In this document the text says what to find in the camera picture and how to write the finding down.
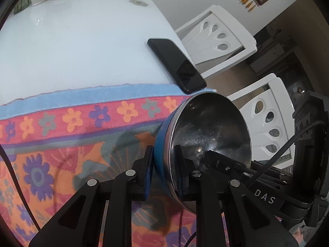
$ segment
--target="stainless steel bowl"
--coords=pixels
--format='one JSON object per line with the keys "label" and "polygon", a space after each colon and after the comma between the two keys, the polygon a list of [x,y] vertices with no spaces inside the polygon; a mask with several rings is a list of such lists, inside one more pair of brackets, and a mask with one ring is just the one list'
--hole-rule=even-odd
{"label": "stainless steel bowl", "polygon": [[174,113],[163,145],[163,170],[173,199],[186,210],[195,212],[195,204],[178,198],[175,179],[174,151],[180,145],[185,158],[206,172],[203,153],[213,150],[250,167],[251,140],[243,116],[228,98],[216,92],[198,93]]}

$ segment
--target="white chair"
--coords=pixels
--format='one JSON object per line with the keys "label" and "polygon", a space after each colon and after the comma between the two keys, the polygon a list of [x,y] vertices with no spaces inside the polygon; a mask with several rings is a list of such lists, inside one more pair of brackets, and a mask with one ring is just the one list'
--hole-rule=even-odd
{"label": "white chair", "polygon": [[[294,108],[287,89],[282,80],[271,73],[228,96],[231,101],[234,101],[265,85],[269,86],[268,90],[255,96],[240,109],[251,137],[252,160],[256,161],[269,160],[294,135],[292,118]],[[259,104],[256,109],[259,101],[263,104],[262,109]],[[289,156],[288,154],[291,155],[291,159],[284,161]],[[283,169],[292,165],[294,155],[295,145],[293,144],[280,158],[282,163],[276,167]]]}
{"label": "white chair", "polygon": [[[212,5],[175,32],[195,64],[214,59],[221,62],[202,73],[203,78],[223,72],[257,51],[254,37],[219,5]],[[244,49],[229,58],[241,48]]]}

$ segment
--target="white tablecloth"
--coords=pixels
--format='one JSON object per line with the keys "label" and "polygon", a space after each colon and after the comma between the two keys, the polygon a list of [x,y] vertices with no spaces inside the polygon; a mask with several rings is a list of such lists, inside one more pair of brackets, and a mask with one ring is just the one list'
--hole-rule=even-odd
{"label": "white tablecloth", "polygon": [[152,2],[47,0],[0,31],[0,105],[41,93],[94,86],[173,83],[147,45],[180,39]]}

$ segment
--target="bowl rim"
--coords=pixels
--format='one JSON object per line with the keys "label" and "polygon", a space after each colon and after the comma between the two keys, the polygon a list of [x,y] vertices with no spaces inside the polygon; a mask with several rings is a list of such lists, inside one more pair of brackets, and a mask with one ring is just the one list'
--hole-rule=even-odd
{"label": "bowl rim", "polygon": [[[176,109],[176,112],[174,113],[174,115],[173,115],[173,117],[172,117],[172,119],[171,119],[171,121],[168,125],[167,132],[166,132],[165,139],[164,139],[165,141],[164,141],[164,144],[163,144],[162,165],[163,165],[163,172],[164,172],[164,175],[165,175],[165,182],[167,184],[167,188],[169,189],[169,192],[170,192],[171,196],[173,197],[173,199],[176,202],[178,202],[185,210],[187,210],[191,213],[195,213],[195,212],[192,209],[190,209],[183,201],[181,201],[179,199],[178,192],[177,192],[177,190],[176,190],[176,188],[173,184],[174,182],[173,182],[173,176],[172,176],[172,170],[171,170],[171,165],[172,164],[171,164],[171,159],[170,159],[170,155],[171,155],[171,151],[172,151],[171,145],[172,145],[174,130],[175,130],[177,121],[178,121],[180,115],[183,112],[183,109],[185,109],[185,107],[187,106],[187,104],[190,103],[191,100],[195,99],[197,96],[207,94],[207,93],[216,94],[216,95],[224,97],[225,99],[228,99],[233,104],[233,106],[240,112],[240,110],[235,106],[235,104],[229,98],[227,98],[226,96],[224,96],[220,93],[217,93],[215,91],[202,91],[202,92],[199,92],[199,93],[191,96],[190,98],[188,98],[186,101],[184,101]],[[252,147],[251,147],[250,132],[249,132],[246,120],[244,119],[241,112],[240,112],[240,114],[241,114],[241,117],[244,121],[244,124],[246,126],[246,129],[247,129],[247,132],[248,132],[248,135],[249,135],[249,138],[250,138],[250,163],[249,164],[251,164]]]}

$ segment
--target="black smartphone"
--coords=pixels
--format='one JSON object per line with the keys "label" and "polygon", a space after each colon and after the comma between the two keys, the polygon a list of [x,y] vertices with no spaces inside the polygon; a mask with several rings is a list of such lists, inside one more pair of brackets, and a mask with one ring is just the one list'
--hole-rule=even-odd
{"label": "black smartphone", "polygon": [[191,94],[207,87],[200,73],[173,41],[149,39],[147,44],[185,94]]}

